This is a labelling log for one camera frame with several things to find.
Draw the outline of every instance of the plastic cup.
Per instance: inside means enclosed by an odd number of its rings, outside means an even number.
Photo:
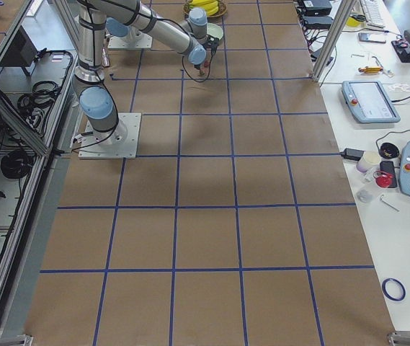
[[[357,169],[365,173],[380,163],[380,155],[376,151],[365,151],[362,158],[357,162]]]

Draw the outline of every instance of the blue tape roll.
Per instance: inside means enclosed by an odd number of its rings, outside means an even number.
[[[396,284],[400,287],[400,289],[401,289],[401,296],[399,296],[399,297],[396,298],[396,297],[393,297],[393,296],[391,296],[391,295],[389,294],[389,292],[387,291],[387,288],[386,288],[387,283],[389,283],[389,282],[396,283]],[[385,280],[383,281],[383,284],[382,284],[381,287],[383,288],[384,296],[386,296],[387,298],[391,299],[392,301],[402,301],[402,300],[404,300],[405,297],[406,297],[405,286],[404,286],[403,283],[401,283],[401,282],[398,281],[397,279],[394,279],[394,278],[385,279]]]

